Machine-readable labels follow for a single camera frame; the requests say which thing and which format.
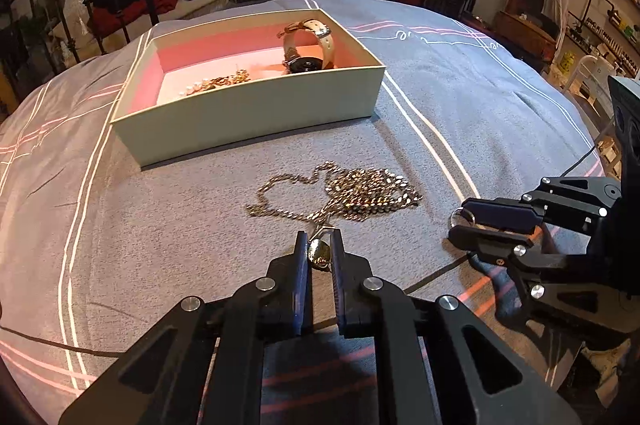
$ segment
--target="white box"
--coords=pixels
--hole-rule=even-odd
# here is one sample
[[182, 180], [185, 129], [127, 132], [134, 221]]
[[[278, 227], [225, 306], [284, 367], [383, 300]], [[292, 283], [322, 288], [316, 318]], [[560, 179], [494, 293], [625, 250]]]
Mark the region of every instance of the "white box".
[[[335, 67], [286, 74], [284, 26], [315, 18], [331, 30]], [[298, 31], [303, 55], [321, 56]], [[251, 80], [186, 97], [194, 81], [248, 69]], [[218, 145], [370, 116], [385, 66], [322, 10], [243, 15], [153, 38], [143, 50], [111, 118], [140, 166]]]

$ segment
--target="chain necklace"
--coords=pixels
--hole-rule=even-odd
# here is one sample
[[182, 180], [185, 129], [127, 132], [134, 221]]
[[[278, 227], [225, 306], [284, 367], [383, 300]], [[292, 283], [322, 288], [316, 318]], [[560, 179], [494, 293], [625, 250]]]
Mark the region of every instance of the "chain necklace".
[[[320, 179], [322, 171], [326, 171], [324, 191], [329, 196], [329, 201], [319, 211], [302, 214], [270, 206], [266, 193], [276, 183], [289, 181], [292, 184], [298, 182], [305, 185], [314, 184]], [[326, 269], [330, 264], [330, 248], [319, 238], [322, 233], [333, 228], [329, 222], [332, 216], [364, 221], [370, 215], [418, 206], [422, 199], [406, 179], [393, 174], [389, 169], [349, 170], [341, 168], [333, 161], [325, 161], [316, 166], [310, 177], [289, 173], [278, 174], [258, 189], [257, 196], [258, 203], [246, 206], [249, 215], [255, 217], [274, 215], [315, 225], [310, 239], [308, 258], [319, 269]]]

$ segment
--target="silver ring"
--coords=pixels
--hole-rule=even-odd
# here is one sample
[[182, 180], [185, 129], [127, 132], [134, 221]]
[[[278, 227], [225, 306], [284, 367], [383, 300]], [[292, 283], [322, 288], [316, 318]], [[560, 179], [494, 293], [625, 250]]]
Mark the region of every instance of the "silver ring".
[[473, 215], [473, 212], [465, 209], [464, 207], [458, 207], [456, 210], [451, 212], [451, 215], [449, 216], [449, 228], [453, 228], [456, 226], [456, 224], [453, 222], [453, 218], [456, 215], [460, 215], [463, 219], [471, 223], [472, 227], [476, 226], [476, 217]]

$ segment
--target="wristwatch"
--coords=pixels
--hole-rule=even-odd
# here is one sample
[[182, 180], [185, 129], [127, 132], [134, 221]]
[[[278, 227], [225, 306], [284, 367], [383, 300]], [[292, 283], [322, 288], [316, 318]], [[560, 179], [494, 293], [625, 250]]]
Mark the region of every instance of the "wristwatch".
[[[306, 30], [316, 36], [318, 46], [322, 48], [322, 59], [300, 56], [294, 41], [297, 30]], [[331, 29], [324, 23], [315, 19], [294, 22], [278, 34], [278, 38], [281, 37], [284, 37], [282, 41], [284, 46], [283, 64], [289, 73], [330, 70], [334, 67], [334, 38], [331, 37]]]

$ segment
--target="gold bracelet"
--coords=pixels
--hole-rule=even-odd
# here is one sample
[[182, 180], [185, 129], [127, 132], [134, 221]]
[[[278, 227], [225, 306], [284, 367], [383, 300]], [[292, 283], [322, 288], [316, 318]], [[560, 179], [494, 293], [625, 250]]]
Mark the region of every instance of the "gold bracelet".
[[233, 86], [235, 84], [241, 84], [242, 82], [248, 82], [249, 80], [249, 72], [247, 70], [238, 70], [234, 75], [193, 82], [192, 86], [187, 86], [187, 89], [178, 93], [178, 96], [188, 97], [189, 95], [193, 95], [194, 93], [213, 90], [220, 86]]

